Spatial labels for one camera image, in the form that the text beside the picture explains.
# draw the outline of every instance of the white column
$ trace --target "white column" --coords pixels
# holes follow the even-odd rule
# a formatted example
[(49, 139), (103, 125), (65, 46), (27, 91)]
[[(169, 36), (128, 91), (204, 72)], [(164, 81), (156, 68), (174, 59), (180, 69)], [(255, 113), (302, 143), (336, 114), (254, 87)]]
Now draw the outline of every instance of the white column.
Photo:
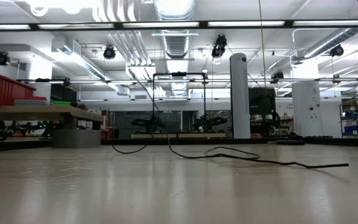
[(296, 133), (304, 137), (322, 136), (323, 120), (319, 83), (294, 83), (292, 93)]
[(236, 53), (230, 57), (231, 113), (234, 139), (250, 138), (247, 57)]
[[(27, 79), (35, 80), (38, 78), (52, 78), (52, 63), (44, 60), (34, 60), (27, 63), (25, 67)], [(50, 101), (50, 84), (33, 85), (37, 90), (34, 91), (34, 96), (43, 96)]]
[[(294, 65), (294, 78), (319, 78), (317, 58)], [(295, 131), (300, 136), (322, 136), (320, 88), (318, 82), (298, 82), (292, 85)]]

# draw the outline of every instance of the metal pole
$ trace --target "metal pole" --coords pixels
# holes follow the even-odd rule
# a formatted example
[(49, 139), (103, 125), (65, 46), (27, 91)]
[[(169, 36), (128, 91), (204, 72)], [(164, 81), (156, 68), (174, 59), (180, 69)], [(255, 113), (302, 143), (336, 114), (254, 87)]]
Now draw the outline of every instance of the metal pole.
[(207, 130), (206, 130), (206, 127), (207, 127), (207, 125), (206, 125), (206, 88), (205, 88), (205, 86), (206, 86), (206, 83), (205, 83), (205, 73), (203, 73), (203, 79), (204, 79), (204, 133), (207, 133)]
[(155, 78), (155, 74), (153, 74), (153, 117), (154, 117), (154, 107), (155, 107), (155, 102), (154, 102), (154, 78)]

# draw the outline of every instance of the gray floor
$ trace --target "gray floor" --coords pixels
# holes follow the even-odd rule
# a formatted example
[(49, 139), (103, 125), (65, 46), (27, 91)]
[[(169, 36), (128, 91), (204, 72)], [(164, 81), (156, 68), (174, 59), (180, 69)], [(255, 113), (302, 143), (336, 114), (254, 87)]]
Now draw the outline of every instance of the gray floor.
[[(201, 154), (212, 146), (174, 146)], [(307, 170), (182, 159), (166, 146), (0, 152), (0, 223), (358, 223), (358, 148), (236, 146)], [(133, 150), (132, 146), (121, 146)]]

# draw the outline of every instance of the red bin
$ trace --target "red bin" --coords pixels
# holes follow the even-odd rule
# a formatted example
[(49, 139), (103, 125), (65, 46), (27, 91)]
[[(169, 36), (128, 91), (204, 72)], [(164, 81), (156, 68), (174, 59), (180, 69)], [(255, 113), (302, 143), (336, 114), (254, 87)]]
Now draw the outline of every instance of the red bin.
[(0, 75), (0, 106), (12, 106), (15, 99), (29, 100), (35, 88)]

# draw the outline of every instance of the ventilation duct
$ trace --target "ventilation duct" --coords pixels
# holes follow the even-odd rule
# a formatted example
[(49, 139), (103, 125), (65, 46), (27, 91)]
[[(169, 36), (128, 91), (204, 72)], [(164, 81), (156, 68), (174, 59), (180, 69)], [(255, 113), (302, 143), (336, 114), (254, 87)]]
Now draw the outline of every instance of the ventilation duct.
[[(195, 0), (154, 0), (154, 9), (157, 19), (160, 21), (189, 21), (193, 19)], [(188, 34), (189, 30), (163, 30), (162, 34), (171, 34), (163, 36), (162, 42), (167, 58), (168, 72), (187, 72), (189, 57), (190, 37), (175, 36), (175, 34)], [(176, 83), (171, 85), (172, 93), (175, 96), (185, 95), (187, 93), (186, 83), (180, 85)]]
[[(350, 28), (350, 29), (339, 29), (332, 34), (328, 35), (323, 40), (320, 40), (317, 44), (314, 44), (310, 48), (306, 49), (303, 52), (298, 52), (298, 58), (300, 60), (305, 60), (308, 58), (314, 58), (321, 54), (330, 51), (334, 47), (339, 44), (347, 41), (351, 37), (358, 34), (358, 28)], [(288, 64), (291, 60), (291, 57), (282, 57), (276, 63), (275, 66), (280, 71), (286, 64)]]
[[(61, 52), (69, 56), (69, 58), (73, 62), (77, 63), (78, 65), (83, 67), (87, 72), (94, 75), (100, 80), (106, 80), (106, 79), (111, 80), (111, 78), (103, 75), (102, 73), (103, 70), (101, 68), (99, 68), (97, 65), (87, 60), (85, 57), (81, 56), (81, 45), (77, 41), (72, 40), (72, 42), (70, 42), (67, 41), (66, 38), (62, 36), (55, 37), (52, 40), (51, 50), (52, 52)], [(113, 83), (109, 83), (108, 85), (113, 90), (116, 90), (118, 95), (129, 95), (128, 88), (124, 88), (120, 85), (115, 85)]]

